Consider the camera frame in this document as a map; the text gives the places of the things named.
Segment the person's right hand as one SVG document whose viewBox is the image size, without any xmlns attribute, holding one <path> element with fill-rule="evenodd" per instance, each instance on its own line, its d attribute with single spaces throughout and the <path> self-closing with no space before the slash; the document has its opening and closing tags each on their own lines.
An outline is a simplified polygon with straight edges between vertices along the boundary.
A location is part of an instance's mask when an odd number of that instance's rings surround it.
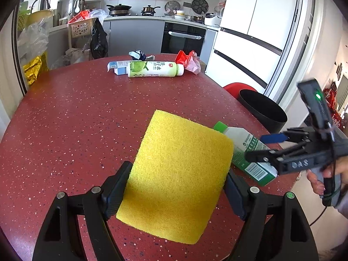
<svg viewBox="0 0 348 261">
<path fill-rule="evenodd" d="M 341 157 L 336 160 L 336 171 L 334 165 L 331 164 L 322 172 L 323 178 L 331 178 L 334 174 L 341 175 L 342 188 L 345 188 L 348 184 L 348 158 Z M 307 179 L 309 180 L 312 189 L 315 194 L 322 196 L 325 191 L 324 183 L 318 180 L 317 176 L 311 171 L 307 171 Z"/>
</svg>

